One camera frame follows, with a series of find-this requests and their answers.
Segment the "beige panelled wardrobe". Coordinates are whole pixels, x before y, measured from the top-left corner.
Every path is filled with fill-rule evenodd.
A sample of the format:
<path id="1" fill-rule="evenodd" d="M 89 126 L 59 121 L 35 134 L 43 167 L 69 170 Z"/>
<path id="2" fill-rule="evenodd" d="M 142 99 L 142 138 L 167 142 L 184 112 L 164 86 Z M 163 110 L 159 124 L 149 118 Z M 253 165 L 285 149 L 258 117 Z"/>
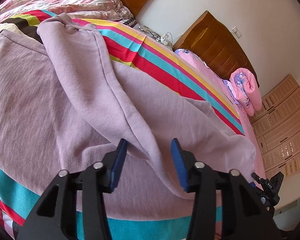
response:
<path id="1" fill-rule="evenodd" d="M 266 177 L 300 172 L 300 86 L 291 75 L 262 98 L 250 118 Z"/>

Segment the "pink bed cover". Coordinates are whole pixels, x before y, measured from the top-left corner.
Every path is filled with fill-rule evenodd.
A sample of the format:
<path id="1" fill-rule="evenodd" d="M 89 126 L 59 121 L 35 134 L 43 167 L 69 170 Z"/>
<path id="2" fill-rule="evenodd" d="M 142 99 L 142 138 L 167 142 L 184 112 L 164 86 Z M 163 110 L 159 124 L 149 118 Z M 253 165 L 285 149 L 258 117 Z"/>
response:
<path id="1" fill-rule="evenodd" d="M 212 69 L 206 64 L 205 61 L 201 60 L 199 56 L 187 49 L 177 49 L 175 51 L 183 60 L 189 63 L 199 73 L 201 77 L 207 78 L 207 80 L 215 85 L 234 105 L 235 110 L 239 115 L 245 136 L 255 145 L 256 147 L 256 158 L 255 158 L 255 173 L 260 177 L 265 177 L 265 170 L 262 163 L 261 150 L 258 146 L 254 130 L 250 123 L 250 116 L 247 115 L 243 107 L 235 99 L 233 93 L 233 87 L 229 79 L 221 79 Z"/>

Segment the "right wooden headboard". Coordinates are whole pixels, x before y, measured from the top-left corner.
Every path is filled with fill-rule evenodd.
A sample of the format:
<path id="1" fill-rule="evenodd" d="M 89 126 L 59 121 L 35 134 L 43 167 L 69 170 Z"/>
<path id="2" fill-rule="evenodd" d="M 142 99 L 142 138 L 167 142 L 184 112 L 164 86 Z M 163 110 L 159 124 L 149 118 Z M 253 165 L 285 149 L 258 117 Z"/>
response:
<path id="1" fill-rule="evenodd" d="M 257 74 L 247 55 L 230 33 L 209 11 L 205 11 L 181 37 L 173 48 L 195 53 L 221 79 L 229 79 L 238 68 Z"/>

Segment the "white power strip charger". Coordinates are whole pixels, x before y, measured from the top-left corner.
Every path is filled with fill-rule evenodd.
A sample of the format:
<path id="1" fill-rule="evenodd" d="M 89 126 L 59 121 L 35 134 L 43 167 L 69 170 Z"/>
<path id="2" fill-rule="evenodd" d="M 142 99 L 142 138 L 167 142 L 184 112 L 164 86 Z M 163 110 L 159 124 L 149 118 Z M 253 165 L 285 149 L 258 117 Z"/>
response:
<path id="1" fill-rule="evenodd" d="M 172 46 L 172 41 L 173 41 L 173 36 L 170 32 L 165 33 L 161 38 L 160 38 L 160 42 L 164 45 L 164 46 L 168 46 L 171 47 Z"/>

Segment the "nightstand with patterned cloth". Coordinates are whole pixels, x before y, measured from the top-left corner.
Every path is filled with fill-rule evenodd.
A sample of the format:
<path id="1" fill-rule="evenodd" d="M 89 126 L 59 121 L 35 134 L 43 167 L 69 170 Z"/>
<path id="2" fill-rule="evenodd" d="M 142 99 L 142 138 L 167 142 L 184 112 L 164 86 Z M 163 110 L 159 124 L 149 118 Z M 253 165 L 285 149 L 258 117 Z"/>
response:
<path id="1" fill-rule="evenodd" d="M 144 35 L 152 38 L 153 40 L 159 42 L 160 44 L 162 44 L 160 42 L 160 38 L 163 36 L 163 35 L 160 35 L 159 33 L 157 33 L 156 31 L 152 30 L 151 28 L 145 26 L 145 25 L 141 25 L 139 23 L 136 23 L 133 27 L 135 30 L 143 33 Z M 168 47 L 168 46 L 165 46 L 167 47 L 169 50 L 173 50 L 173 45 L 171 47 Z"/>

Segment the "white wall socket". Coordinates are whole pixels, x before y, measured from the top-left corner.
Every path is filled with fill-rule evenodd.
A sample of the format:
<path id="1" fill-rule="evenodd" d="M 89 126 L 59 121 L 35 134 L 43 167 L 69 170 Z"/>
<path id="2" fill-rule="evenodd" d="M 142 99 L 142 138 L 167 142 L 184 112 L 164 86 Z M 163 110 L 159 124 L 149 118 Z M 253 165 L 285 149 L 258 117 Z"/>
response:
<path id="1" fill-rule="evenodd" d="M 232 32 L 236 35 L 237 38 L 240 38 L 242 36 L 242 33 L 239 31 L 239 29 L 236 26 L 232 28 Z"/>

